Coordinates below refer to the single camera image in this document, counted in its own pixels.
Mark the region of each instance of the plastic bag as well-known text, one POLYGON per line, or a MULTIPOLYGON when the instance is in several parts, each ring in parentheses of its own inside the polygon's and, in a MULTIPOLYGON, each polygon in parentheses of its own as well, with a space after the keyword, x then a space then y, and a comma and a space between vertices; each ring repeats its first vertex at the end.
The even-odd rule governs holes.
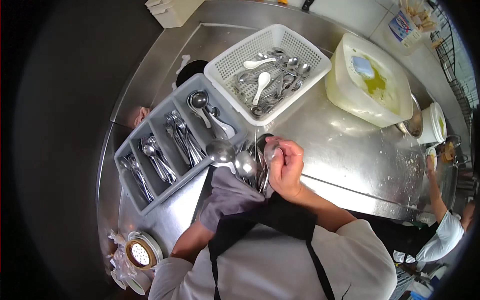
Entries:
POLYGON ((111 254, 107 256, 111 257, 110 262, 117 269, 117 278, 120 280, 124 280, 137 276, 137 270, 128 260, 127 253, 125 252, 125 238, 121 234, 115 233, 113 230, 110 230, 110 233, 107 236, 109 239, 112 239, 115 244, 118 245, 115 253, 113 253, 113 255, 111 254))

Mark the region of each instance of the metal bowl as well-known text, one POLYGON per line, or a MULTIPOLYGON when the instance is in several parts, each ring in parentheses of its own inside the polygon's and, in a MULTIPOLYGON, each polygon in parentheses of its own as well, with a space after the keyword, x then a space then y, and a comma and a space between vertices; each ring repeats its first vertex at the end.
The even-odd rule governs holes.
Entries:
POLYGON ((397 123, 396 126, 405 134, 409 134, 418 139, 423 131, 423 117, 421 109, 415 96, 412 96, 413 115, 409 120, 397 123))

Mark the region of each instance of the white plastic basket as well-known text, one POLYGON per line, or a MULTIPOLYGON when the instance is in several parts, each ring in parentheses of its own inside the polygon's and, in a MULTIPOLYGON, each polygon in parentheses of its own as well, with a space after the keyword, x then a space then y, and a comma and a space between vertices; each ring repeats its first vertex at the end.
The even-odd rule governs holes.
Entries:
MULTIPOLYGON (((248 123, 255 126, 264 126, 275 119, 282 111, 287 109, 295 100, 300 98, 309 88, 324 77, 332 69, 332 63, 314 44, 306 38, 289 28, 274 24, 264 28, 253 35, 243 39, 214 60, 209 62, 204 69, 205 76, 212 82, 212 85, 228 100, 248 123), (282 48, 289 56, 298 57, 300 64, 307 63, 312 70, 310 75, 303 81, 302 87, 293 95, 283 99, 275 109, 260 118, 251 114, 250 109, 238 101, 233 88, 234 75, 243 71, 243 62, 253 60, 257 53, 266 53, 272 47, 282 48)), ((272 78, 280 74, 281 70, 276 67, 269 69, 272 78)), ((253 98, 257 91, 257 84, 240 84, 240 89, 248 98, 253 98)), ((266 95, 276 89, 273 84, 269 89, 264 90, 266 95)))

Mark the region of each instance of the dish rack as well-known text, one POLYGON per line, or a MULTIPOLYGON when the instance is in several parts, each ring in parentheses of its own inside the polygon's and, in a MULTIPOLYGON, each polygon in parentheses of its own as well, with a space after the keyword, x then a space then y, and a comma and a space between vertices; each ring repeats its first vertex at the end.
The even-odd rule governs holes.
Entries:
POLYGON ((247 128, 238 116, 238 113, 227 105, 223 96, 212 86, 203 74, 196 74, 184 82, 145 117, 115 152, 115 164, 119 171, 120 183, 127 196, 133 202, 133 206, 142 216, 145 216, 155 206, 164 202, 175 191, 212 163, 212 160, 206 157, 193 168, 189 168, 175 147, 172 139, 166 134, 166 120, 164 115, 173 110, 177 110, 204 152, 206 145, 214 139, 213 132, 205 127, 205 123, 200 118, 192 114, 187 105, 188 95, 196 90, 206 91, 208 93, 208 103, 214 107, 218 107, 220 111, 219 118, 235 129, 235 135, 229 140, 233 145, 239 144, 247 136, 247 128), (149 158, 138 148, 140 139, 151 134, 153 134, 159 143, 166 162, 177 176, 177 180, 172 185, 160 179, 149 158), (130 153, 134 155, 136 161, 139 163, 146 185, 153 193, 155 199, 152 202, 146 199, 136 183, 132 172, 120 163, 120 157, 130 153))
POLYGON ((428 1, 433 8, 432 14, 435 14, 440 21, 440 30, 430 33, 430 39, 440 59, 440 65, 444 71, 445 77, 454 92, 456 100, 462 110, 463 118, 467 124, 468 132, 471 132, 472 109, 478 103, 478 94, 475 88, 469 88, 465 83, 461 82, 461 78, 456 76, 456 61, 454 30, 450 24, 447 13, 437 3, 428 1))
MULTIPOLYGON (((332 69, 332 63, 314 44, 302 37, 295 31, 280 24, 268 26, 255 34, 243 39, 222 54, 209 62, 204 69, 205 76, 212 85, 225 97, 225 99, 254 126, 264 126, 270 123, 282 111, 287 109, 309 88, 324 77, 332 69), (307 63, 311 66, 309 76, 303 81, 303 85, 291 96, 285 97, 277 107, 269 114, 255 117, 250 109, 241 103, 234 88, 235 74, 245 70, 243 63, 253 60, 258 53, 266 53, 272 47, 282 48, 289 56, 298 57, 299 65, 307 63)), ((270 68, 272 78, 281 73, 276 67, 270 68)), ((247 98, 253 98, 258 84, 240 84, 240 90, 247 98)), ((269 89, 262 92, 262 96, 276 88, 273 84, 269 89)))

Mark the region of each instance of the white shirt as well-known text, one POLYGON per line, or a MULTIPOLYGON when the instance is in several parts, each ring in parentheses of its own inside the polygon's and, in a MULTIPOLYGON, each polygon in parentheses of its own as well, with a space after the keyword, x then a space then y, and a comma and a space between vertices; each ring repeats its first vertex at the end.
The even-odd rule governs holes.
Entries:
MULTIPOLYGON (((388 299, 396 286, 393 261, 365 220, 336 233, 316 226, 312 247, 327 274, 335 299, 388 299)), ((217 260, 218 289, 224 300, 326 299, 304 241, 256 225, 217 260)), ((208 247, 195 265, 160 261, 149 300, 214 298, 208 247)))
MULTIPOLYGON (((406 263, 433 262, 447 255, 458 244, 464 233, 462 224, 450 212, 446 212, 435 235, 420 249, 415 258, 409 255, 406 263)), ((402 263, 405 253, 393 251, 393 259, 402 263)))

